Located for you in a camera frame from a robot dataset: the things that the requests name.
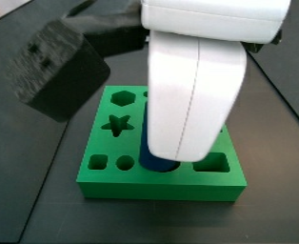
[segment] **circular hole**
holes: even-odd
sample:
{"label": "circular hole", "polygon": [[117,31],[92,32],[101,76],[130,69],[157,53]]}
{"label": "circular hole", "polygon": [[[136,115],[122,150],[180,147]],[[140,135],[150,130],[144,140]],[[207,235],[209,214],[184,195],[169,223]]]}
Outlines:
{"label": "circular hole", "polygon": [[104,170],[106,168],[108,155],[94,154],[90,157],[88,168],[90,170]]}
{"label": "circular hole", "polygon": [[117,167],[121,171],[129,171],[133,168],[134,161],[133,158],[128,155],[121,156],[117,159]]}

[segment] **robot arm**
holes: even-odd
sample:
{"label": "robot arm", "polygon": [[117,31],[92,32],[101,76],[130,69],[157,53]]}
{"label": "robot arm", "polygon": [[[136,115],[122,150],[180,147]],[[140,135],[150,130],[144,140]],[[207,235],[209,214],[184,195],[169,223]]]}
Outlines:
{"label": "robot arm", "polygon": [[142,0],[149,40],[149,150],[176,161],[209,152],[241,87],[240,41],[269,43],[289,0]]}

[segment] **rectangular hole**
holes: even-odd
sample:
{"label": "rectangular hole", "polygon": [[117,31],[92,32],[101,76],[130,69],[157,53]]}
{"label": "rectangular hole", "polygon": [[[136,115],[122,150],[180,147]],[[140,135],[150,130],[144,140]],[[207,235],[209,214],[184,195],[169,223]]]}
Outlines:
{"label": "rectangular hole", "polygon": [[193,163],[193,170],[196,172],[228,173],[231,167],[225,154],[221,152],[211,152],[204,160]]}

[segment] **green block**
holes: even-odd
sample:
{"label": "green block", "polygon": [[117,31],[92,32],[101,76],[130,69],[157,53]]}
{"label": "green block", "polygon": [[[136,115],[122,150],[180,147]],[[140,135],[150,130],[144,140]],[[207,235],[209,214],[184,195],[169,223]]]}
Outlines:
{"label": "green block", "polygon": [[146,96],[144,86],[105,87],[76,180],[84,196],[235,201],[247,181],[227,127],[203,161],[166,173],[140,165]]}

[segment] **black table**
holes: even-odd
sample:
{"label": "black table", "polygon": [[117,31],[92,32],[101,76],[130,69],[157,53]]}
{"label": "black table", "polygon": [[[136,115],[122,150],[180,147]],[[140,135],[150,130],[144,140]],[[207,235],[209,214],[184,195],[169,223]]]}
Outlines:
{"label": "black table", "polygon": [[[74,179],[102,88],[69,121],[61,140],[66,124],[16,101],[4,75],[8,59],[32,33],[73,5],[72,0],[34,1],[0,21],[0,241],[297,243],[299,120],[252,60],[228,120],[249,184],[239,200],[82,197]],[[146,58],[146,49],[108,58],[106,85],[146,85]]]}
{"label": "black table", "polygon": [[[108,58],[106,85],[146,85],[146,58]],[[299,121],[252,60],[228,120],[249,184],[235,203],[82,197],[74,179],[100,96],[69,122],[22,242],[299,242]]]}

